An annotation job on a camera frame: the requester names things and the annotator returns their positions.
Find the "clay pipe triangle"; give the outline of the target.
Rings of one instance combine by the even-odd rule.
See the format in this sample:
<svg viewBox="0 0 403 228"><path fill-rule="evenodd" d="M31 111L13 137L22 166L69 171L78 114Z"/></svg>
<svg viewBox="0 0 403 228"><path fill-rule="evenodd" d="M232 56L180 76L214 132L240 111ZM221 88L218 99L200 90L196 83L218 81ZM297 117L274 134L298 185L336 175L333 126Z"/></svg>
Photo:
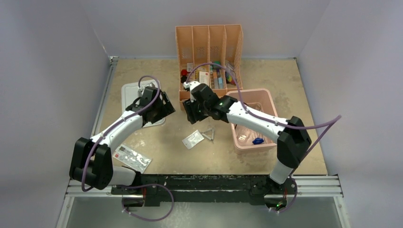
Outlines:
<svg viewBox="0 0 403 228"><path fill-rule="evenodd" d="M207 130L203 131L201 134L205 139L212 142L212 141L214 141L214 137L215 137L215 128L210 127Z"/></svg>

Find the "white foil sachet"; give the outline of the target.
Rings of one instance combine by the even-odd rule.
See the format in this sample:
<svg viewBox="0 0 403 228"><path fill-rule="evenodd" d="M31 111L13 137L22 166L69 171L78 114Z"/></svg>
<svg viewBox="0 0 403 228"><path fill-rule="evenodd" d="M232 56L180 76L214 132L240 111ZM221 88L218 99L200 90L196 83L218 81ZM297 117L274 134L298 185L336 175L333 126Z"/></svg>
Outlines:
<svg viewBox="0 0 403 228"><path fill-rule="evenodd" d="M204 136L199 130L194 131L192 134L187 136L182 140L182 143L187 149L191 149L194 146L196 146L198 143L202 142L204 140Z"/></svg>

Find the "white plastic bin lid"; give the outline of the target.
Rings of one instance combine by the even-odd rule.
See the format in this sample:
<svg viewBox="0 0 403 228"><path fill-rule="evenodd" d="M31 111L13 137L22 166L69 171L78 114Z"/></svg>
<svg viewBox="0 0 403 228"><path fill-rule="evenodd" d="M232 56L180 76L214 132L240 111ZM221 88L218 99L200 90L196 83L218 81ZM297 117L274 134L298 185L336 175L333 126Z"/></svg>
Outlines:
<svg viewBox="0 0 403 228"><path fill-rule="evenodd" d="M144 89L147 86L151 87L156 87L157 84L154 80L142 80L141 83L141 88ZM135 99L139 97L139 86L138 82L134 83L128 83L122 86L121 88L121 105L122 105L122 113L125 111L125 109L133 103ZM165 123L165 117L162 118L161 120L151 123L148 122L147 124L144 125L144 127L152 127L152 126L158 126L162 125Z"/></svg>

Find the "small clear glass beaker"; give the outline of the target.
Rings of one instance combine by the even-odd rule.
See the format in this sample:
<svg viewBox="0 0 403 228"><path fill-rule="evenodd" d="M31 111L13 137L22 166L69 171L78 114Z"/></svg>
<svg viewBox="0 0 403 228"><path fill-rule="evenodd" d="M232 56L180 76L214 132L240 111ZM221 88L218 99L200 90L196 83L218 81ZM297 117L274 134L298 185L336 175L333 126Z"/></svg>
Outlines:
<svg viewBox="0 0 403 228"><path fill-rule="evenodd" d="M247 146L249 144L249 133L238 133L237 134L237 143L239 146Z"/></svg>

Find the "pink plastic bin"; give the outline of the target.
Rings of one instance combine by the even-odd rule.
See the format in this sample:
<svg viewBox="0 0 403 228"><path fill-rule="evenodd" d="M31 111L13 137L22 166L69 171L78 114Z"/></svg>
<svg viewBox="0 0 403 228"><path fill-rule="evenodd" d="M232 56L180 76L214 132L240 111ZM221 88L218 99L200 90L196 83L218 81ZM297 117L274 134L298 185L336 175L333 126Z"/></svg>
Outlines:
<svg viewBox="0 0 403 228"><path fill-rule="evenodd" d="M278 116L269 90L265 88L241 90L241 96L243 98L244 103L246 103L247 106L271 116L275 117ZM258 133L256 131L253 131L240 125L231 124L230 126L235 148L239 152L264 152L277 146L270 138L262 135L261 133ZM247 146L239 146L239 144L237 143L238 133L250 134L249 144ZM255 138L263 138L264 143L254 145L252 141Z"/></svg>

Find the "blue plastic clip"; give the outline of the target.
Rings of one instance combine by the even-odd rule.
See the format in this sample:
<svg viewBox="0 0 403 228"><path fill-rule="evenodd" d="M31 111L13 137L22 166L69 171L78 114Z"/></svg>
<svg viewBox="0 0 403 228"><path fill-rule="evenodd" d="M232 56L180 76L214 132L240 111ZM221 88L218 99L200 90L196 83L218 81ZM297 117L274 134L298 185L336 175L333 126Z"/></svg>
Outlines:
<svg viewBox="0 0 403 228"><path fill-rule="evenodd" d="M255 139L252 141L252 143L253 143L254 145L262 144L262 143L264 143L264 139L263 139L263 138L255 138Z"/></svg>

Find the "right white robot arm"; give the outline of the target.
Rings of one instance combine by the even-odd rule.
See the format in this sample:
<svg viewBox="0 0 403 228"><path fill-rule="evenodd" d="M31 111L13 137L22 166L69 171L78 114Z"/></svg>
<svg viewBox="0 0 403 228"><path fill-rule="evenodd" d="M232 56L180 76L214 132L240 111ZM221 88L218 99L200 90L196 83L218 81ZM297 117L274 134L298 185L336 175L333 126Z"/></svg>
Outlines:
<svg viewBox="0 0 403 228"><path fill-rule="evenodd" d="M225 95L221 98L206 84L185 82L190 98L183 102L187 119L194 124L211 117L217 121L244 126L271 139L277 145L277 162L269 174L267 188L279 193L285 181L300 165L312 141L302 120L272 116L249 106L241 98Z"/></svg>

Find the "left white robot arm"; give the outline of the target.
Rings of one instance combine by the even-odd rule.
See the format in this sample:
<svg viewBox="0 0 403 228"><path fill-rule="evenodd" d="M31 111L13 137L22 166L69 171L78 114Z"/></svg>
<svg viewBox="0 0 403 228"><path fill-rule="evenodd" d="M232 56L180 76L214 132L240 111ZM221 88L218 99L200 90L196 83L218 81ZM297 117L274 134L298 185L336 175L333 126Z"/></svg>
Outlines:
<svg viewBox="0 0 403 228"><path fill-rule="evenodd" d="M129 194L137 194L142 187L141 180L136 178L138 172L114 166L112 154L135 131L174 112L166 92L147 86L141 97L135 99L113 124L89 139L81 137L75 142L70 178L81 182L83 192L123 185Z"/></svg>

